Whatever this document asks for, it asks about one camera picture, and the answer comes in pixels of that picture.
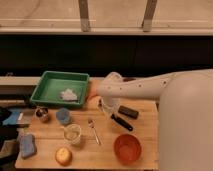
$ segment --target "blue cloth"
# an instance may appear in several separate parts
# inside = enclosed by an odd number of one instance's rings
[[[12,114],[9,116],[9,118],[3,121],[3,125],[16,125],[21,109],[9,109],[9,111],[11,111]]]

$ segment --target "bowl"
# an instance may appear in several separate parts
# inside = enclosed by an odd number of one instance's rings
[[[122,134],[114,142],[114,152],[122,164],[129,165],[139,159],[142,148],[135,136]]]

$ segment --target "metal spoon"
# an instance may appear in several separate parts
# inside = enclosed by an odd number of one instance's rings
[[[100,139],[98,138],[97,132],[96,132],[96,130],[95,130],[94,122],[93,122],[93,120],[92,120],[91,118],[88,118],[88,125],[89,125],[89,127],[92,128],[92,130],[93,130],[93,133],[94,133],[94,135],[95,135],[96,142],[98,143],[98,145],[101,145],[101,141],[100,141]]]

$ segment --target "black handle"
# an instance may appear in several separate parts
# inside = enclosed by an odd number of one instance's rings
[[[117,123],[119,123],[120,125],[122,125],[124,128],[128,129],[129,131],[133,130],[133,127],[126,122],[125,120],[123,120],[122,118],[116,116],[115,114],[111,115],[111,118],[114,119]]]

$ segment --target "pastry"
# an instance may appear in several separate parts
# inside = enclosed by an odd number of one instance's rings
[[[59,148],[55,153],[55,159],[62,166],[67,166],[72,160],[72,153],[66,147]]]

